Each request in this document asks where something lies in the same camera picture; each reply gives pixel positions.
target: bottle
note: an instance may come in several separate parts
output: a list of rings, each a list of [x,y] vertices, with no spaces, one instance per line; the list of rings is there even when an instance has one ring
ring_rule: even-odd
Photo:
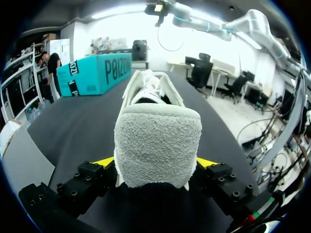
[[[39,102],[39,103],[38,103],[38,109],[39,109],[39,110],[42,110],[43,107],[44,107],[44,105],[43,105],[41,102]]]
[[[31,108],[28,109],[28,122],[29,125],[34,121],[34,115]]]
[[[36,120],[37,117],[41,114],[41,111],[39,109],[34,108],[33,113],[34,113],[34,120]]]
[[[41,105],[42,105],[42,109],[41,110],[43,110],[43,109],[46,109],[48,106],[50,106],[51,103],[50,103],[49,100],[43,98],[43,102],[41,103]]]

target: person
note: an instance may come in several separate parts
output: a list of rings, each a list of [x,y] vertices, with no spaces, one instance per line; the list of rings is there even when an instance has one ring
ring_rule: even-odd
[[[58,94],[61,96],[58,78],[57,78],[57,73],[56,73],[56,69],[62,66],[62,62],[59,58],[59,55],[56,52],[53,53],[52,55],[49,55],[46,51],[44,51],[41,53],[40,58],[42,61],[48,63],[49,76],[48,76],[47,85],[51,85],[52,74],[53,74],[56,90],[57,90]]]

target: ceiling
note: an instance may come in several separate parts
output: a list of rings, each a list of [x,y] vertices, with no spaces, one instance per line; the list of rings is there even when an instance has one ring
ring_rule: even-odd
[[[291,55],[299,59],[300,53],[295,44],[292,33],[280,13],[267,4],[266,0],[177,0],[193,9],[205,11],[225,21],[232,21],[243,16],[249,9],[263,12],[270,24],[271,32],[281,38]],[[61,27],[74,18],[90,20],[90,16],[105,9],[126,4],[151,3],[156,0],[51,0],[35,17],[26,30],[42,27]]]

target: ceiling light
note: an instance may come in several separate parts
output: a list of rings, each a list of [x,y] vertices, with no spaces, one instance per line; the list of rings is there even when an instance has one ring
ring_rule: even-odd
[[[295,79],[291,79],[291,82],[292,82],[292,85],[293,85],[293,86],[296,86],[296,81],[295,81]]]
[[[121,6],[117,8],[112,8],[107,11],[94,14],[92,18],[99,19],[103,17],[126,14],[126,13],[134,13],[134,12],[143,12],[146,9],[146,5],[129,5],[129,6]]]
[[[249,43],[251,46],[253,46],[254,48],[260,50],[261,46],[255,42],[255,40],[253,40],[252,38],[250,38],[248,35],[246,35],[245,33],[236,33],[236,35],[238,35],[239,37],[241,37],[243,40],[245,40],[247,43]]]

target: desk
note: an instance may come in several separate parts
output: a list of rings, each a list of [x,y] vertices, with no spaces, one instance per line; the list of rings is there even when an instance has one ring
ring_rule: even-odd
[[[247,92],[247,89],[249,86],[252,87],[253,89],[258,90],[258,91],[262,91],[261,86],[259,86],[258,84],[254,83],[254,82],[247,81],[245,84],[245,87],[242,88],[241,103],[245,103],[245,95],[246,95],[246,92]]]
[[[132,64],[143,64],[143,63],[145,64],[145,69],[149,69],[149,61],[134,61],[134,62],[132,62]]]
[[[217,80],[216,80],[216,84],[214,85],[214,74],[217,74]],[[215,94],[216,94],[216,90],[217,90],[217,87],[218,87],[218,83],[219,83],[219,79],[220,77],[224,75],[224,76],[227,76],[228,80],[229,78],[234,78],[236,79],[237,77],[223,71],[223,70],[220,70],[220,69],[212,69],[212,72],[211,72],[211,76],[212,76],[212,93],[211,93],[211,97],[214,97]]]
[[[182,62],[170,62],[170,61],[168,61],[167,63],[169,65],[171,65],[170,72],[174,71],[174,67],[175,66],[185,67],[186,68],[186,78],[188,77],[188,72],[189,72],[188,69],[192,69],[193,68],[192,65],[186,64],[186,63],[182,63]]]
[[[184,104],[201,115],[203,128],[197,155],[229,164],[242,182],[253,184],[255,194],[258,194],[259,189],[251,167],[222,119],[185,79],[172,73],[168,75]],[[72,178],[80,163],[113,156],[115,121],[128,82],[129,79],[120,82],[101,96],[60,98],[30,125],[30,136],[48,160],[56,165],[50,181],[52,189],[55,190],[57,183]],[[128,188],[124,185],[110,189],[104,198],[97,198],[86,214],[79,219],[110,233],[131,232],[133,226],[136,227],[136,232],[148,231],[140,229],[140,226],[163,226],[157,219],[160,216],[141,213],[141,201],[129,199],[127,193]],[[180,206],[180,212],[176,208],[165,209],[164,221],[170,224],[170,229],[192,227],[192,231],[189,230],[191,232],[226,231],[232,219],[222,213],[212,198],[206,198],[201,191],[191,187],[187,195],[185,202],[176,203],[176,206]],[[188,206],[188,209],[183,209],[183,204]],[[146,222],[140,222],[142,216]]]

